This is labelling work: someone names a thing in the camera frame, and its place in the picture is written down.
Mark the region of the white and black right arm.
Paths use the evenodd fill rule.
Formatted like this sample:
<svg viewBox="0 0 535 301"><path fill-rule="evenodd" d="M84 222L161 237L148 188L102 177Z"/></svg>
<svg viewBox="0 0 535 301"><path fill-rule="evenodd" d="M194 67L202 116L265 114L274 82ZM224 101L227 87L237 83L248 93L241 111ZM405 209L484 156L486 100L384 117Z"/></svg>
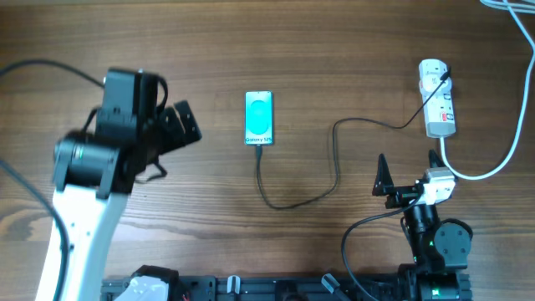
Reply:
<svg viewBox="0 0 535 301"><path fill-rule="evenodd" d="M463 221L439 218L437 206L451 199L456 176L429 151L430 167L413 185L396 186L387 160L378 157L373 196L386 196L387 209L403 213L402 231L413 254L412 264L398 268L403 300L472 300L468 266L473 231Z"/></svg>

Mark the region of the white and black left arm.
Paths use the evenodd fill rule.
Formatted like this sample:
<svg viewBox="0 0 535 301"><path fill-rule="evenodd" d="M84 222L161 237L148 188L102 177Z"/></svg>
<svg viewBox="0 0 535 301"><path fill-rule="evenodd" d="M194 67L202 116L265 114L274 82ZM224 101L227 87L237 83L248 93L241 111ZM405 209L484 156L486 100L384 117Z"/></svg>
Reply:
<svg viewBox="0 0 535 301"><path fill-rule="evenodd" d="M96 300L115 229L147 166L201 139L187 101L169 107L158 74L109 69L92 132L69 132L54 148L53 231L38 300Z"/></svg>

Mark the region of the blue-screen Galaxy smartphone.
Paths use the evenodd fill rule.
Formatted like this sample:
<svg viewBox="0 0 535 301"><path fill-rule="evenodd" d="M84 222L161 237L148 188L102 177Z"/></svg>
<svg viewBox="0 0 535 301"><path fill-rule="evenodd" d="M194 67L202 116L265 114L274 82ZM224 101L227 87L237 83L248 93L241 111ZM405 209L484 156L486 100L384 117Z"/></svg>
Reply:
<svg viewBox="0 0 535 301"><path fill-rule="evenodd" d="M244 96L244 144L274 143L273 92L247 91Z"/></svg>

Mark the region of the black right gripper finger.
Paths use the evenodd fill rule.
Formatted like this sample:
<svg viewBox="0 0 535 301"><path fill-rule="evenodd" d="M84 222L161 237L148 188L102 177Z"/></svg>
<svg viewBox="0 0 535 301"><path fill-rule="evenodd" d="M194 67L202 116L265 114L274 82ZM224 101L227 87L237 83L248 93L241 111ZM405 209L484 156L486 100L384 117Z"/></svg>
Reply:
<svg viewBox="0 0 535 301"><path fill-rule="evenodd" d="M446 167L441 157L434 150L429 150L428 159L430 168Z"/></svg>
<svg viewBox="0 0 535 301"><path fill-rule="evenodd" d="M388 163L384 154L380 154L378 157L378 166L376 178L374 181L374 187L372 190L373 196L388 196L395 193L394 182L390 175Z"/></svg>

